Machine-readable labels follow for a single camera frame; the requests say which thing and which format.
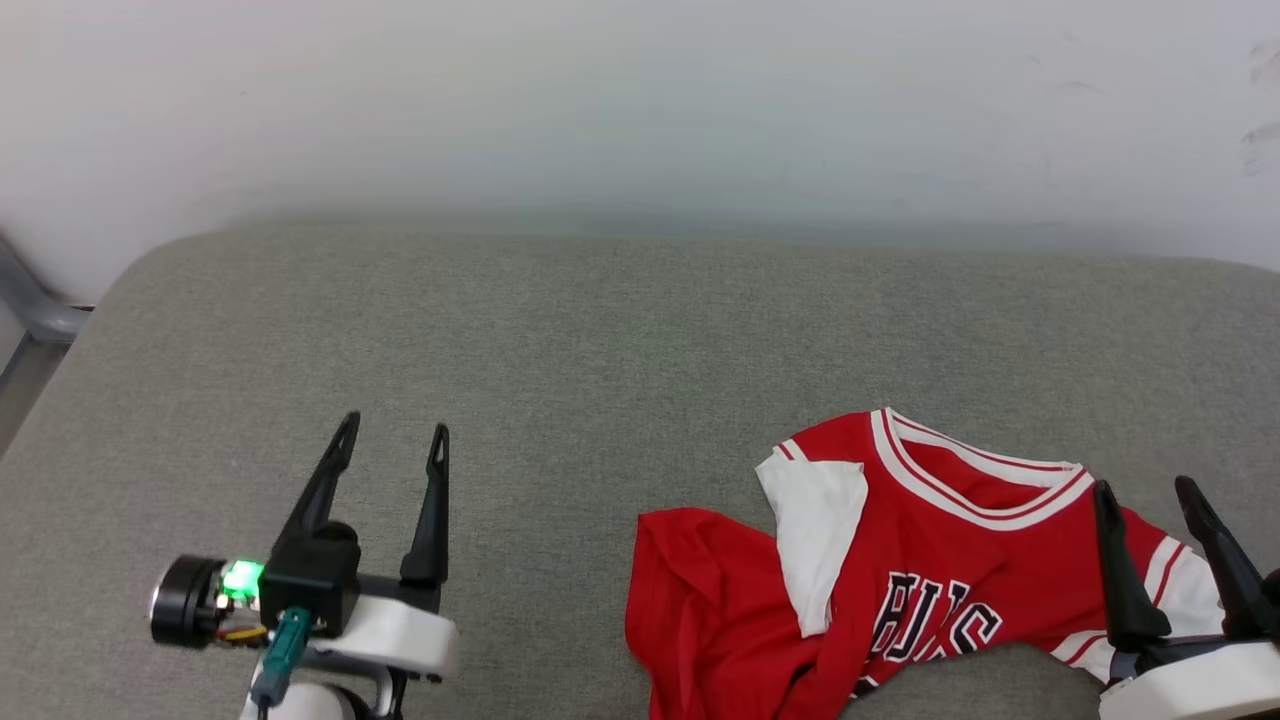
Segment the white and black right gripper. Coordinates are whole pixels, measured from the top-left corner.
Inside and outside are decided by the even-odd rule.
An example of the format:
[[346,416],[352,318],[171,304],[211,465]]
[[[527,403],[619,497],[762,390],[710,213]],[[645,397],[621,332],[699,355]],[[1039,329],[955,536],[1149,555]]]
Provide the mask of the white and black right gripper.
[[1219,589],[1226,638],[1164,641],[1171,625],[1130,556],[1123,507],[1110,483],[1097,480],[1106,632],[1119,651],[1100,720],[1280,720],[1280,578],[1262,577],[1194,479],[1179,475],[1174,487]]

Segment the red and white basketball jersey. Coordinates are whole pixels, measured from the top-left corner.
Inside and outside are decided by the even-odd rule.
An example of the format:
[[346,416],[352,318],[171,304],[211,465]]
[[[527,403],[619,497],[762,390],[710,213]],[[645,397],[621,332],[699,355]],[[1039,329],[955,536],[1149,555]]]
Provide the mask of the red and white basketball jersey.
[[890,407],[756,466],[776,530],[637,519],[625,637],[650,720],[837,720],[905,667],[1021,643],[1110,682],[1094,478]]

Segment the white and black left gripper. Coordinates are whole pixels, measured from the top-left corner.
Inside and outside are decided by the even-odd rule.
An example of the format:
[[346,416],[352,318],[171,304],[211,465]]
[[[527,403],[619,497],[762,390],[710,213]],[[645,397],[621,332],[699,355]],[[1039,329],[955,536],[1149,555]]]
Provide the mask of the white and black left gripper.
[[[275,548],[321,536],[342,474],[349,466],[361,413],[344,415],[314,473],[294,502]],[[461,637],[457,625],[439,614],[449,574],[451,432],[438,423],[425,466],[428,487],[410,551],[402,557],[399,580],[358,575],[358,597],[335,638],[314,637],[308,650],[321,655],[396,667],[421,678],[457,675]]]

